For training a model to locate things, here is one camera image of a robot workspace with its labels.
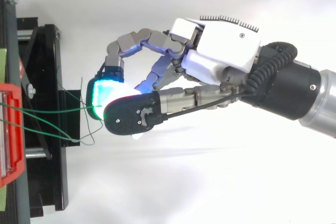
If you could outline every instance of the green wire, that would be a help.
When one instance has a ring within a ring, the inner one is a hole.
[[[12,109],[18,109],[17,107],[7,105],[5,103],[1,103],[0,105],[7,106]],[[83,107],[83,108],[77,108],[77,109],[71,109],[71,110],[58,110],[58,111],[48,111],[48,110],[32,110],[32,109],[20,109],[22,111],[28,111],[28,112],[35,112],[35,113],[41,113],[41,114],[61,114],[61,113],[68,113],[68,112],[73,112],[73,111],[79,111],[79,110],[85,110],[85,109],[91,109],[94,107],[102,107],[101,105],[98,106],[88,106],[88,107]]]
[[[73,94],[71,94],[68,90],[66,90],[66,89],[62,86],[62,84],[58,81],[58,79],[57,79],[57,83],[58,83],[58,85],[59,85],[65,92],[67,92],[70,96],[72,96],[73,98],[75,98],[77,101],[81,102],[81,103],[83,104],[83,106],[84,106],[84,105],[86,106],[86,104],[83,102],[83,98],[82,98],[82,95],[81,95],[81,93],[82,93],[83,78],[81,78],[81,83],[80,83],[80,99],[78,99],[78,98],[75,97]],[[83,139],[83,138],[85,138],[85,137],[88,137],[88,136],[91,136],[92,141],[93,141],[93,144],[95,144],[95,140],[94,140],[94,138],[93,138],[92,135],[93,135],[94,133],[96,133],[97,131],[101,130],[101,129],[103,128],[104,124],[101,122],[101,120],[99,120],[99,122],[100,122],[100,124],[101,124],[100,128],[98,128],[98,129],[95,130],[94,132],[91,132],[91,130],[90,130],[90,125],[89,125],[89,119],[88,119],[88,116],[87,116],[85,110],[84,110],[84,113],[85,113],[86,121],[87,121],[87,124],[88,124],[89,134],[83,136],[81,139]]]
[[[21,125],[19,125],[19,124],[12,123],[12,122],[9,122],[9,121],[6,121],[6,120],[0,120],[0,121],[3,121],[3,122],[8,123],[8,124],[12,124],[12,125],[17,126],[17,127],[21,127],[21,128],[23,128],[23,129],[25,129],[25,130],[27,130],[27,131],[31,131],[31,132],[35,132],[35,133],[39,133],[39,134],[42,134],[42,135],[53,136],[53,137],[57,137],[57,138],[60,138],[60,139],[63,139],[63,140],[72,141],[72,142],[74,142],[74,143],[81,142],[81,143],[84,144],[84,145],[92,145],[92,144],[87,144],[87,143],[81,141],[84,137],[82,137],[80,140],[72,139],[71,136],[69,136],[66,132],[64,132],[63,130],[61,130],[59,127],[57,127],[56,125],[54,125],[54,124],[52,124],[52,123],[50,123],[50,122],[48,122],[48,121],[46,121],[46,120],[44,120],[44,119],[42,119],[42,118],[39,118],[38,116],[35,116],[35,115],[30,114],[30,113],[28,113],[28,112],[25,112],[25,111],[23,111],[23,110],[21,110],[21,109],[19,109],[19,108],[17,108],[17,107],[13,107],[13,106],[7,105],[7,104],[5,104],[5,103],[1,103],[1,102],[0,102],[0,105],[1,105],[1,106],[6,106],[6,107],[13,108],[13,109],[15,109],[15,110],[17,110],[17,111],[19,111],[19,112],[22,112],[22,113],[28,115],[28,116],[31,116],[31,117],[33,117],[33,118],[36,118],[37,120],[42,121],[42,122],[44,122],[44,123],[50,125],[51,127],[57,129],[59,132],[61,132],[62,134],[64,134],[66,137],[62,137],[62,136],[59,136],[59,135],[55,135],[55,134],[51,134],[51,133],[46,133],[46,132],[42,132],[42,131],[36,131],[36,130],[30,129],[30,128],[27,128],[27,127],[24,127],[24,126],[21,126]]]
[[[74,139],[71,139],[71,138],[66,138],[66,137],[62,137],[62,136],[58,136],[58,135],[54,135],[54,134],[50,134],[50,133],[47,133],[47,132],[36,131],[36,130],[30,129],[30,128],[21,126],[21,125],[19,125],[19,124],[12,123],[12,122],[7,121],[7,120],[0,119],[0,121],[2,121],[2,122],[4,122],[4,123],[7,123],[7,124],[14,125],[14,126],[19,127],[19,128],[23,128],[23,129],[26,130],[26,131],[31,131],[31,132],[35,132],[35,133],[42,134],[42,135],[47,135],[47,136],[53,136],[53,137],[57,137],[57,138],[64,139],[64,140],[70,140],[70,141],[73,141],[73,142],[79,142],[79,140],[74,140]]]
[[[80,100],[79,100],[77,97],[75,97],[73,94],[71,94],[68,90],[66,90],[66,89],[59,83],[58,80],[57,80],[57,83],[58,83],[58,85],[60,85],[60,87],[61,87],[63,90],[65,90],[65,92],[67,92],[70,96],[74,97],[76,100],[80,101],[83,105],[86,106],[86,104],[85,104],[85,103],[83,102],[83,100],[82,100],[82,95],[80,95]],[[83,78],[81,79],[80,92],[81,92],[81,90],[82,90],[82,83],[83,83]],[[30,128],[21,126],[21,125],[19,125],[19,124],[12,123],[12,122],[9,122],[9,121],[0,119],[0,121],[2,121],[2,122],[5,122],[5,123],[7,123],[7,124],[14,125],[14,126],[16,126],[16,127],[23,128],[24,130],[31,131],[31,132],[34,132],[34,133],[37,133],[37,134],[42,134],[42,135],[52,136],[52,137],[60,138],[60,139],[63,139],[63,140],[72,141],[72,142],[75,142],[75,143],[76,143],[76,142],[81,142],[82,144],[84,144],[84,145],[88,145],[88,146],[93,145],[93,144],[96,143],[92,135],[93,135],[95,132],[97,132],[97,131],[99,131],[99,130],[101,130],[101,129],[103,128],[103,123],[101,122],[101,120],[99,120],[100,123],[101,123],[101,127],[98,128],[97,130],[95,130],[94,132],[91,132],[91,131],[90,131],[89,120],[88,120],[88,116],[87,116],[87,114],[86,114],[85,109],[88,109],[88,108],[94,108],[95,106],[87,106],[87,107],[83,107],[83,108],[71,109],[71,110],[62,110],[62,111],[41,111],[41,110],[31,110],[31,109],[20,109],[20,108],[17,108],[17,107],[15,107],[15,106],[11,106],[11,105],[8,105],[8,104],[6,104],[6,103],[2,103],[2,102],[0,102],[0,105],[1,105],[1,106],[6,106],[6,107],[9,107],[9,108],[12,108],[12,109],[15,109],[15,110],[17,110],[17,111],[19,111],[19,112],[21,112],[21,113],[23,113],[23,114],[26,114],[26,115],[31,116],[31,117],[33,117],[33,118],[39,120],[39,121],[42,121],[42,122],[44,122],[44,123],[50,125],[51,127],[55,128],[55,129],[58,130],[60,133],[64,134],[66,137],[62,137],[62,136],[55,135],[55,134],[51,134],[51,133],[47,133],[47,132],[36,131],[36,130],[30,129]],[[44,120],[44,119],[42,119],[42,118],[39,118],[38,116],[35,116],[35,115],[30,114],[30,113],[27,112],[27,111],[30,111],[30,112],[35,112],[35,113],[58,114],[58,113],[67,113],[67,112],[73,112],[73,111],[79,111],[79,110],[84,110],[84,112],[85,112],[85,116],[86,116],[86,120],[87,120],[87,123],[88,123],[88,129],[89,129],[89,134],[85,135],[84,137],[81,137],[80,140],[72,139],[66,132],[64,132],[63,130],[61,130],[59,127],[55,126],[54,124],[52,124],[52,123],[50,123],[50,122],[48,122],[48,121],[46,121],[46,120]],[[85,137],[88,137],[88,136],[91,136],[91,138],[92,138],[92,140],[93,140],[93,143],[92,143],[92,144],[87,144],[87,143],[81,141],[82,139],[84,139]]]
[[[1,106],[5,106],[5,107],[9,107],[9,108],[12,108],[12,109],[15,109],[15,110],[17,110],[17,111],[19,111],[19,112],[22,112],[22,113],[24,113],[24,114],[26,114],[26,115],[29,115],[30,117],[35,118],[35,119],[37,119],[37,120],[39,120],[39,121],[41,121],[41,122],[44,122],[44,123],[50,125],[51,127],[55,128],[55,129],[57,129],[59,132],[63,133],[66,137],[71,138],[67,133],[65,133],[63,130],[61,130],[61,129],[60,129],[59,127],[57,127],[56,125],[53,125],[52,123],[50,123],[50,122],[48,122],[48,121],[46,121],[46,120],[44,120],[44,119],[42,119],[42,118],[39,118],[38,116],[35,116],[35,115],[33,115],[33,114],[30,114],[30,113],[28,113],[28,112],[26,112],[26,111],[24,111],[24,110],[22,110],[22,109],[20,109],[20,108],[18,108],[18,107],[10,106],[10,105],[8,105],[8,104],[6,104],[6,103],[3,103],[3,102],[0,102],[0,105],[1,105]]]

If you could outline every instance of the metal rod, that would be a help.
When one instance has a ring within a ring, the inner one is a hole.
[[[26,148],[26,158],[43,158],[46,154],[42,147]]]
[[[33,30],[18,30],[17,31],[17,40],[18,41],[27,41],[30,40]]]

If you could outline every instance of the black metal frame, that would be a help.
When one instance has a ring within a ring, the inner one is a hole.
[[[0,0],[0,48],[7,49],[6,78],[20,86],[15,6]],[[30,223],[27,172],[7,185],[6,209],[0,223]]]
[[[29,40],[19,40],[17,30],[32,30]],[[59,30],[55,25],[38,27],[37,18],[16,19],[15,6],[0,0],[0,48],[7,48],[6,81],[23,88],[23,107],[58,111],[80,107],[80,91],[62,90]],[[19,57],[24,72],[20,78]],[[37,90],[28,97],[27,85]],[[37,114],[62,129],[72,139],[80,136],[80,112]],[[47,124],[24,115],[26,127],[61,136]],[[42,147],[45,158],[27,159],[27,169],[7,186],[5,212],[0,223],[26,224],[30,217],[43,216],[43,206],[64,210],[68,201],[66,147],[79,143],[25,131],[26,148]]]

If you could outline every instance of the white hand housing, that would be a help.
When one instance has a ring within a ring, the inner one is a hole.
[[[182,67],[187,74],[202,82],[219,85],[223,81],[223,70],[227,67],[250,72],[261,39],[257,28],[236,19],[213,19],[178,18],[170,34],[190,39],[196,27],[204,28],[197,49],[188,51]]]

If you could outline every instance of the black cable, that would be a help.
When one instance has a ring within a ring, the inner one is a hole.
[[[245,89],[253,94],[268,81],[271,76],[276,74],[281,68],[293,62],[298,55],[298,49],[290,43],[286,42],[273,42],[267,45],[279,51],[278,54],[273,56],[269,61],[259,66],[247,79]]]
[[[267,45],[267,47],[273,48],[279,53],[272,57],[268,62],[259,66],[247,79],[247,85],[244,85],[243,88],[246,90],[245,92],[229,95],[228,97],[223,97],[217,101],[210,102],[201,106],[194,107],[192,109],[172,113],[172,114],[160,114],[160,115],[149,115],[149,119],[151,122],[154,122],[153,125],[157,123],[162,123],[165,120],[170,118],[174,118],[180,115],[186,115],[198,110],[207,109],[209,107],[218,105],[222,102],[239,98],[239,97],[246,97],[250,95],[256,95],[257,90],[261,85],[263,85],[269,78],[277,73],[281,68],[285,67],[286,65],[293,62],[295,57],[298,54],[298,50],[292,44],[286,42],[273,42]]]
[[[222,102],[226,102],[228,100],[232,100],[232,99],[236,99],[236,98],[244,97],[244,96],[248,96],[248,95],[251,95],[251,94],[246,93],[246,92],[238,93],[238,94],[232,94],[232,95],[229,95],[228,97],[223,97],[223,98],[221,98],[221,99],[219,99],[217,101],[214,101],[214,102],[210,102],[210,103],[207,103],[207,104],[203,104],[201,106],[194,107],[192,109],[183,110],[183,111],[180,111],[180,112],[176,112],[176,113],[172,113],[172,114],[166,115],[164,117],[164,119],[167,120],[167,119],[170,119],[170,118],[174,118],[176,116],[185,115],[185,114],[189,114],[191,112],[195,112],[195,111],[198,111],[198,110],[207,109],[209,107],[218,105],[218,104],[220,104]]]

